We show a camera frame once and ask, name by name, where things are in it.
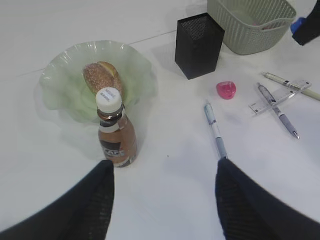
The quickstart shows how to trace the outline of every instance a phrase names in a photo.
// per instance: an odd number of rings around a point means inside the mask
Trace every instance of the ruler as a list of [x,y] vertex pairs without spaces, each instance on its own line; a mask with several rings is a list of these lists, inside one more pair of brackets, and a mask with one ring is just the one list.
[[262,114],[265,111],[275,107],[284,101],[293,98],[297,94],[303,92],[307,88],[311,87],[311,83],[305,80],[292,81],[289,84],[285,84],[284,87],[272,92],[272,96],[275,99],[275,102],[270,105],[266,99],[257,100],[255,103],[250,104],[250,109],[256,114]]

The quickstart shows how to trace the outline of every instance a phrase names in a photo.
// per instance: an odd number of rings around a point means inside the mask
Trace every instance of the black pen holder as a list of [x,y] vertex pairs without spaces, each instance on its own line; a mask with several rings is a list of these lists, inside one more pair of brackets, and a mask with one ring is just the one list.
[[224,35],[208,13],[178,21],[174,61],[188,79],[216,70]]

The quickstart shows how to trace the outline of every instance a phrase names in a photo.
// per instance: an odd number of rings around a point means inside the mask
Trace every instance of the mesh pen holder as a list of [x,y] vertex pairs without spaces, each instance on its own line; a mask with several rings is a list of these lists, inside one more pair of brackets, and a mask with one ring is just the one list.
[[224,34],[208,13],[178,21],[174,60],[188,79],[216,70]]
[[297,15],[286,0],[208,0],[207,9],[225,30],[224,44],[239,55],[272,48]]

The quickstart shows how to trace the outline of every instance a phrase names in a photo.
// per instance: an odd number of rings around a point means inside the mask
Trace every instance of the ballpoint pen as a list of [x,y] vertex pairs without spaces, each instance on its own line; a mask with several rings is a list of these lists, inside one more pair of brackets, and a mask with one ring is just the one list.
[[287,116],[281,112],[281,110],[275,105],[276,104],[276,100],[275,98],[271,95],[271,93],[269,92],[269,90],[263,86],[262,84],[258,83],[258,89],[260,91],[260,93],[264,96],[264,98],[268,101],[268,103],[270,104],[270,106],[272,107],[273,111],[275,112],[275,114],[278,116],[278,118],[281,120],[281,122],[283,123],[283,125],[286,127],[286,129],[297,139],[300,139],[297,130],[295,129],[295,127],[291,124],[291,122],[289,121],[289,119],[287,118]]
[[204,112],[206,115],[206,119],[208,120],[209,125],[211,126],[211,129],[213,131],[214,137],[215,137],[215,143],[219,151],[219,155],[221,159],[227,158],[227,152],[225,149],[224,141],[220,135],[220,131],[218,128],[217,120],[214,115],[214,111],[212,109],[211,104],[207,101],[207,103],[204,106]]
[[[291,83],[290,81],[288,80],[285,80],[279,76],[276,76],[274,74],[271,74],[269,72],[261,72],[261,74],[267,78],[267,79],[270,79],[276,83],[279,83],[281,85],[285,85],[287,87],[291,87],[291,88],[299,88],[299,87],[295,87],[295,85],[293,83]],[[310,89],[306,89],[304,91],[301,92],[302,94],[306,95],[306,96],[309,96],[313,99],[316,99],[318,101],[320,101],[320,94],[319,93],[316,93],[315,91],[312,91]]]

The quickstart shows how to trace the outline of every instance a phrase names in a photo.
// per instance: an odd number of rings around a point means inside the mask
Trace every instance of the glass bowl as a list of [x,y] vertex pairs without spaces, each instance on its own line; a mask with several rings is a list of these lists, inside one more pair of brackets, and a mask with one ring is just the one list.
[[56,56],[44,69],[39,84],[44,105],[50,110],[65,110],[75,121],[97,120],[95,95],[83,77],[83,68],[98,61],[117,69],[123,89],[122,99],[127,111],[141,97],[156,92],[152,64],[133,47],[110,40],[76,44]]

